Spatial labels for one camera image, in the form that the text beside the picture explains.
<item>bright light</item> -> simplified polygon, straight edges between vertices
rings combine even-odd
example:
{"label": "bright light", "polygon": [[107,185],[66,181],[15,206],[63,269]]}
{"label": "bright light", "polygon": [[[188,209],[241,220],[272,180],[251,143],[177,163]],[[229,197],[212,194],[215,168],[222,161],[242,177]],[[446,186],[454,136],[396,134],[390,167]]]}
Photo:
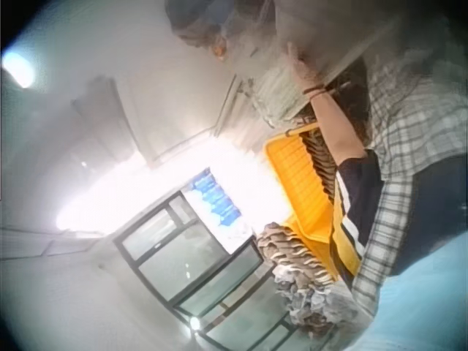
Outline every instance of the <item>bright light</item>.
{"label": "bright light", "polygon": [[196,317],[190,318],[190,328],[192,328],[193,331],[199,331],[201,328],[200,320]]}
{"label": "bright light", "polygon": [[21,88],[28,88],[34,83],[32,65],[17,53],[6,53],[1,60],[1,65],[13,76]]}

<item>plaid shirt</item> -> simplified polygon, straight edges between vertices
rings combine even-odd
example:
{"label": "plaid shirt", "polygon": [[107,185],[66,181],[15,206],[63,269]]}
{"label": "plaid shirt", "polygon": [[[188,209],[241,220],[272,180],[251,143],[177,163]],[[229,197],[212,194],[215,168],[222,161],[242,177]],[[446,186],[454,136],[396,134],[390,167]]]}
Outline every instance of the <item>plaid shirt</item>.
{"label": "plaid shirt", "polygon": [[414,175],[467,152],[468,62],[446,24],[432,23],[400,54],[388,55],[383,41],[384,51],[371,53],[368,63],[371,148],[385,185],[352,294],[371,316],[404,237]]}

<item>yellow mop bucket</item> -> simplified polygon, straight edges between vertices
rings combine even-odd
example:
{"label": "yellow mop bucket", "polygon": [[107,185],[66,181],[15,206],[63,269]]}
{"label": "yellow mop bucket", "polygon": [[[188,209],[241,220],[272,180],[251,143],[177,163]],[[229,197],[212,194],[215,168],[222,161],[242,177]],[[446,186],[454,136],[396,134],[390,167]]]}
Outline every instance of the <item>yellow mop bucket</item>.
{"label": "yellow mop bucket", "polygon": [[322,179],[315,172],[311,155],[299,135],[317,128],[317,123],[308,124],[274,137],[265,144],[264,150],[293,211],[287,225],[336,276],[328,245],[333,204],[324,193]]}

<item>woman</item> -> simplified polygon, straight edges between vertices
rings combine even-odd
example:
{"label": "woman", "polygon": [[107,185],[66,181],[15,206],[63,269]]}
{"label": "woman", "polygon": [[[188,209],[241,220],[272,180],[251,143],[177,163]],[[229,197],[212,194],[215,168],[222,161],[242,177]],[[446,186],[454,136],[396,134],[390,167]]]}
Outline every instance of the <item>woman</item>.
{"label": "woman", "polygon": [[[376,237],[385,234],[375,231],[385,186],[380,161],[364,148],[317,73],[291,43],[288,55],[338,166],[331,255],[354,295],[367,251],[381,250],[385,258],[385,249],[376,244]],[[461,235],[467,230],[466,152],[429,165],[412,181],[415,192],[404,240],[395,243],[396,259],[385,261],[393,277],[382,278],[379,313],[353,350],[465,350],[467,345],[468,234]],[[394,203],[391,214],[405,216],[405,210]],[[453,237],[457,238],[445,244]],[[383,261],[367,265],[373,268]]]}

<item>white wall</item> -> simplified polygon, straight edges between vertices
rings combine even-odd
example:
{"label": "white wall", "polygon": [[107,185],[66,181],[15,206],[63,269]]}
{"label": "white wall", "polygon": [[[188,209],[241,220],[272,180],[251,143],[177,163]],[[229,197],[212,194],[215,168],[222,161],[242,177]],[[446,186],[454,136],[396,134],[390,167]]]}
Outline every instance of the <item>white wall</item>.
{"label": "white wall", "polygon": [[26,90],[2,80],[3,225],[56,232],[59,211],[121,161],[71,107],[99,75],[116,80],[149,159],[216,123],[233,75],[174,37],[162,4],[54,1],[13,43],[37,79]]}
{"label": "white wall", "polygon": [[112,244],[96,257],[3,262],[1,310],[25,351],[202,349]]}

